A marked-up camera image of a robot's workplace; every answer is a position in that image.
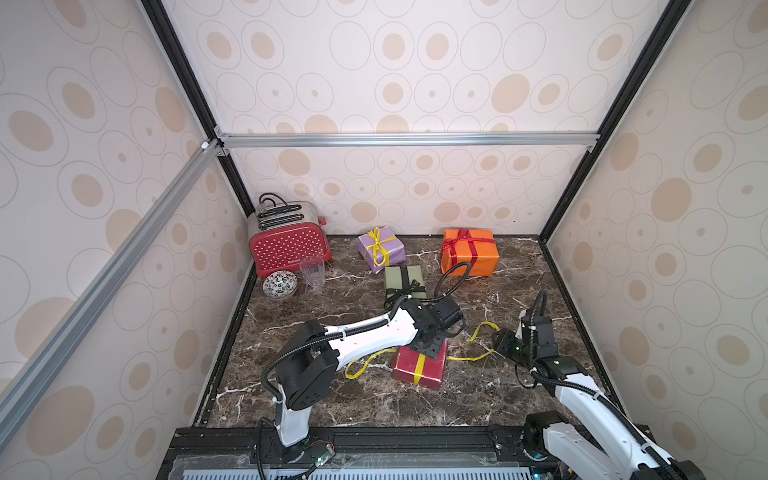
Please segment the black frame post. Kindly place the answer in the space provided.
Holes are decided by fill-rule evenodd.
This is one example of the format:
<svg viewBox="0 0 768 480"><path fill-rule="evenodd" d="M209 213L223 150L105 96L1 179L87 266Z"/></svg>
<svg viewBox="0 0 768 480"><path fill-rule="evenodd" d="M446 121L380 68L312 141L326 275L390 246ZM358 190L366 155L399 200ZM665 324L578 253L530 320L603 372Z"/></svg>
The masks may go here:
<svg viewBox="0 0 768 480"><path fill-rule="evenodd" d="M638 95L641 87L647 80L652 69L660 59L667 44L672 39L676 29L683 20L689 8L694 4L691 0L672 0L666 4L661 16L651 30L647 41L642 45L639 55L632 65L627 79L618 90L618 94L611 104L606 117L600 124L599 134L595 145L587 149L580 160L575 173L566 185L554 210L545 223L538 236L539 243L546 245L553 237L565 214L574 202L577 194L582 189L589 174L597 163L602 151L608 145L624 115L629 110L632 102Z"/></svg>
<svg viewBox="0 0 768 480"><path fill-rule="evenodd" d="M217 134L218 124L164 5L159 0L141 0L140 3L168 57L168 61L180 82L197 120L202 126L206 138L208 140L218 140L222 145L223 142ZM221 148L223 153L218 155L219 164L224 171L229 185L232 187L243 213L249 216L255 211L251 197L228 149L223 145Z"/></svg>

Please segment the clear plastic cup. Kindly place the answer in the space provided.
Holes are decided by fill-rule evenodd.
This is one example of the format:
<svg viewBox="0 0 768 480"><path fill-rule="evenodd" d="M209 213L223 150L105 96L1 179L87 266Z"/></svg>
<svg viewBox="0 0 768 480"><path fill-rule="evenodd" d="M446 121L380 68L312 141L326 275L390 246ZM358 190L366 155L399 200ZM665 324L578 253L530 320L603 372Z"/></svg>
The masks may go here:
<svg viewBox="0 0 768 480"><path fill-rule="evenodd" d="M312 293L319 293L326 280L325 261L319 256L307 257L300 262L300 272Z"/></svg>

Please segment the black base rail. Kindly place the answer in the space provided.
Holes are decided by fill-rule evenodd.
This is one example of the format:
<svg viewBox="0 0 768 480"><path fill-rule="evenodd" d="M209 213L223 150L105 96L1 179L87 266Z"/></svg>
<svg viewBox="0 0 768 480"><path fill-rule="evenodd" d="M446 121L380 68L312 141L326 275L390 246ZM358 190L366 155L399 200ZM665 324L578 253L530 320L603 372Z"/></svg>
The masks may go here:
<svg viewBox="0 0 768 480"><path fill-rule="evenodd" d="M312 427L304 454L286 454L271 426L182 428L176 430L161 462L158 479L180 479L187 470L243 470L257 476L287 468L303 471L332 448L335 455L313 473L373 469L468 469L523 467L534 478L575 479L552 457L525 455L520 426Z"/></svg>

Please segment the red polka dot toaster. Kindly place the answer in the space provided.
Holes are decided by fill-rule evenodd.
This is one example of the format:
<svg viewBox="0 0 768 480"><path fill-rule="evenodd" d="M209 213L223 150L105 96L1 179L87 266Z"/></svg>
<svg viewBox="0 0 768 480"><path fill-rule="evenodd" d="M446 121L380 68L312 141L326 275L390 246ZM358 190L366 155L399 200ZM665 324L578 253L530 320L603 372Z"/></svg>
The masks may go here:
<svg viewBox="0 0 768 480"><path fill-rule="evenodd" d="M262 193L247 217L249 251L256 274L297 271L312 257L330 261L332 253L323 227L325 217L307 201L286 201L276 193Z"/></svg>

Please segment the horizontal aluminium bar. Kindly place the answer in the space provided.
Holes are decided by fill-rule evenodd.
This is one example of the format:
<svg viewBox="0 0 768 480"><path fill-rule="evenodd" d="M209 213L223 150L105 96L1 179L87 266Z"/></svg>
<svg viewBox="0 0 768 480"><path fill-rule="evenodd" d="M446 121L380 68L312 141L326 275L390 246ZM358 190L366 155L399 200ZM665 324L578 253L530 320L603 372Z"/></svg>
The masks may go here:
<svg viewBox="0 0 768 480"><path fill-rule="evenodd" d="M225 134L227 148L369 148L448 147L511 145L594 145L597 132L427 132L427 133L344 133L344 134Z"/></svg>

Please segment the diagonal aluminium bar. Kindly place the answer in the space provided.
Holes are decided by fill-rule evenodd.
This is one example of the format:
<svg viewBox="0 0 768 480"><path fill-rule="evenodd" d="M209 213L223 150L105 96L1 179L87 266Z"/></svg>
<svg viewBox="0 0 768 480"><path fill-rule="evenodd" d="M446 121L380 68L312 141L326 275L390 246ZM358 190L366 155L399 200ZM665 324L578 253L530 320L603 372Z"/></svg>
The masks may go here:
<svg viewBox="0 0 768 480"><path fill-rule="evenodd" d="M222 149L209 139L148 210L118 251L74 302L1 398L1 447L6 448L139 260Z"/></svg>

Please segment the black frame post left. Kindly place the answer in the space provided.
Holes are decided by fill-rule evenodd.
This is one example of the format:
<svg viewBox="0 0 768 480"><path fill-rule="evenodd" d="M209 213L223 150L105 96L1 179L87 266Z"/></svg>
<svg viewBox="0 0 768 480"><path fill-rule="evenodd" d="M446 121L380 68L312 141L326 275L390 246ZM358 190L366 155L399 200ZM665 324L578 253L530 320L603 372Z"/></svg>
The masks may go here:
<svg viewBox="0 0 768 480"><path fill-rule="evenodd" d="M159 0L141 0L140 3L168 57L168 61L180 82L197 120L202 126L206 138L208 140L218 140L222 145L223 142L217 134L218 124L164 5ZM218 155L219 164L224 171L229 185L232 187L243 213L249 216L255 211L251 197L228 149L223 145L221 148L223 153Z"/></svg>

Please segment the patterned ceramic bowl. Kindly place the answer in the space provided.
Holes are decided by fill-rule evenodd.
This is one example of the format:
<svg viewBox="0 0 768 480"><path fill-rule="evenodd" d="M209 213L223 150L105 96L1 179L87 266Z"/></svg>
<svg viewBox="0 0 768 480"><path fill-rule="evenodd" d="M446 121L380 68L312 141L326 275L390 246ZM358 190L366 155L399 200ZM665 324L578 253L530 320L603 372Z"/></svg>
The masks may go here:
<svg viewBox="0 0 768 480"><path fill-rule="evenodd" d="M264 294L273 300L284 300L291 297L298 288L298 278L286 270L276 271L267 276L262 285Z"/></svg>

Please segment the purple gift box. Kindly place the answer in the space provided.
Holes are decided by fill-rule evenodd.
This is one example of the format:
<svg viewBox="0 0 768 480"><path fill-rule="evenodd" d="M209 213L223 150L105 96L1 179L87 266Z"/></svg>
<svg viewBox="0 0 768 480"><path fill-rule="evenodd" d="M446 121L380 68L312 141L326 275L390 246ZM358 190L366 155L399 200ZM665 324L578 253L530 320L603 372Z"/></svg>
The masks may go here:
<svg viewBox="0 0 768 480"><path fill-rule="evenodd" d="M358 251L373 274L407 260L403 242L389 227L375 227L357 238Z"/></svg>

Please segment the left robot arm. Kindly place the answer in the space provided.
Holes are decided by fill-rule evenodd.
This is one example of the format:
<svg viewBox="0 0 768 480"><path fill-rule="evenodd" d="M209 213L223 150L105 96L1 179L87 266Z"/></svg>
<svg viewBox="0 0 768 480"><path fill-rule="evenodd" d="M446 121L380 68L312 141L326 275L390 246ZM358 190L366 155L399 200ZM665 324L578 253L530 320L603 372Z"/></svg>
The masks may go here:
<svg viewBox="0 0 768 480"><path fill-rule="evenodd" d="M280 444L291 448L309 438L312 407L324 399L337 372L349 364L389 348L406 347L430 359L439 357L444 342L466 325L451 294L469 277L472 264L460 262L463 275L448 291L425 299L400 293L388 312L352 324L324 326L303 323L277 357L262 370L261 385L276 405L274 428Z"/></svg>

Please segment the yellow ribbon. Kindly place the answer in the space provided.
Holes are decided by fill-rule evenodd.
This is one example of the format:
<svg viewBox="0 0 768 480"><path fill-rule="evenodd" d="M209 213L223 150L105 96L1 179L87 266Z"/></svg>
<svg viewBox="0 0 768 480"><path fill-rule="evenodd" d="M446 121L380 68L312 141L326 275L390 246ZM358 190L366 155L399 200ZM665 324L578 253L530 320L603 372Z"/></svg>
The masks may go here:
<svg viewBox="0 0 768 480"><path fill-rule="evenodd" d="M367 233L371 244L365 249L370 253L373 264L376 267L389 266L391 264L390 251L386 243L396 241L397 237L388 227L375 227Z"/></svg>
<svg viewBox="0 0 768 480"><path fill-rule="evenodd" d="M403 383L413 386L439 390L443 385L446 364L453 362L477 362L494 353L493 349L487 349L483 354L475 357L456 357L448 354L448 341L444 341L439 349L436 359L431 359L424 354L419 354L408 347L388 348L369 355L362 366L355 372L350 368L357 363L353 360L345 367L344 375L348 380L361 377L371 365L374 359L384 354L393 354L392 377Z"/></svg>

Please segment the black frame post right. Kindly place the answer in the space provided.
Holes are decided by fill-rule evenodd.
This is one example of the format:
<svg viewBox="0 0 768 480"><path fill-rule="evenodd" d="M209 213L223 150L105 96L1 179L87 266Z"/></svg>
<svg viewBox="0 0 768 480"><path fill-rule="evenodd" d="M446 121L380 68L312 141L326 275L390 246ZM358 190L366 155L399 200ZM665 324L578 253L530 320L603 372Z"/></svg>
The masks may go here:
<svg viewBox="0 0 768 480"><path fill-rule="evenodd" d="M587 149L580 160L575 173L566 185L554 210L545 223L538 236L539 243L546 245L553 237L565 214L574 202L577 194L582 189L589 174L597 163L602 151L608 145L624 115L629 110L632 102L638 95L641 87L647 80L652 69L660 59L667 44L672 39L676 29L683 20L689 8L694 4L691 0L672 0L666 4L661 16L651 30L647 41L642 45L639 55L632 65L627 79L618 90L618 94L611 104L606 117L600 124L599 134L595 145Z"/></svg>

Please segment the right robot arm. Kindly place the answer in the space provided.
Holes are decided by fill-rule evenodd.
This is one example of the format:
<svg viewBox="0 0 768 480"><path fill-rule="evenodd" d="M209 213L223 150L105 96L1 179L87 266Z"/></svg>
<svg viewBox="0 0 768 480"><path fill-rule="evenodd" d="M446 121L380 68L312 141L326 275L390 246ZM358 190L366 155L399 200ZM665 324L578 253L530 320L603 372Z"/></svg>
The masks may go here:
<svg viewBox="0 0 768 480"><path fill-rule="evenodd" d="M574 358L559 353L542 289L521 312L513 331L497 332L494 350L528 371L531 387L544 387L588 438L556 410L526 416L522 448L532 460L553 457L580 479L703 479L693 462L677 460L643 433Z"/></svg>

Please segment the yellow ribbon on purple box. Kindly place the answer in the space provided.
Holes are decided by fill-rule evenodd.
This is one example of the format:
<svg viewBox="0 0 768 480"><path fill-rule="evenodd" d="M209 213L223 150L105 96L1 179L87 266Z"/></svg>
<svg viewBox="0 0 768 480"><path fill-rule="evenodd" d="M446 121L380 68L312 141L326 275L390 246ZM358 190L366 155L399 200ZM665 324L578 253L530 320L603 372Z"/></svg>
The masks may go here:
<svg viewBox="0 0 768 480"><path fill-rule="evenodd" d="M390 251L386 243L396 241L397 237L388 227L375 227L367 233L371 244L365 249L370 253L373 264L376 267L389 266L391 264Z"/></svg>

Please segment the dark red gift box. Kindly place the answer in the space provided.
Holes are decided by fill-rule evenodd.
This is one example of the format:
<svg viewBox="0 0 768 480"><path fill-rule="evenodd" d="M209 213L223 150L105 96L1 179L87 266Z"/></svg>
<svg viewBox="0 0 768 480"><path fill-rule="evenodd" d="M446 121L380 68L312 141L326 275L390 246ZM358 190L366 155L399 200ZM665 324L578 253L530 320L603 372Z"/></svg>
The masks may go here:
<svg viewBox="0 0 768 480"><path fill-rule="evenodd" d="M399 347L393 361L392 377L405 384L439 390L447 362L449 342L445 340L435 359L409 347Z"/></svg>

